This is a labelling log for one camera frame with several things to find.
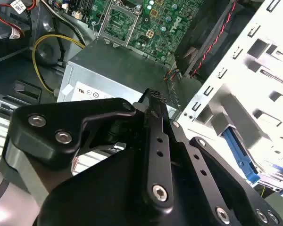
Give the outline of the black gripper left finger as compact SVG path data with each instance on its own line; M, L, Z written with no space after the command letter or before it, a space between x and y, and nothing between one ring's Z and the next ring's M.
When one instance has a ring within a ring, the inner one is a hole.
M170 138L174 136L166 104L147 89L135 108L122 98L108 98L17 108L11 115L2 161L4 175L17 173L40 211L49 207L53 190L66 197L93 194L96 171L73 178L73 160L85 145L106 149L115 141L126 147L103 162L108 168L130 154L139 154L136 166L141 184L131 188L141 205L152 212L174 207Z

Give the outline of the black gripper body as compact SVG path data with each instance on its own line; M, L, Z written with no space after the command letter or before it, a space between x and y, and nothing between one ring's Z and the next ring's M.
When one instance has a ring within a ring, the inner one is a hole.
M57 186L40 226L167 226L174 208L169 145L121 151Z

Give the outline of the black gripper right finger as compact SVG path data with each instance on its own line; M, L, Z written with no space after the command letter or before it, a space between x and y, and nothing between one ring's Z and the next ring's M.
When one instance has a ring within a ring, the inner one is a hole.
M167 119L174 208L168 226L283 226L279 214L205 140Z

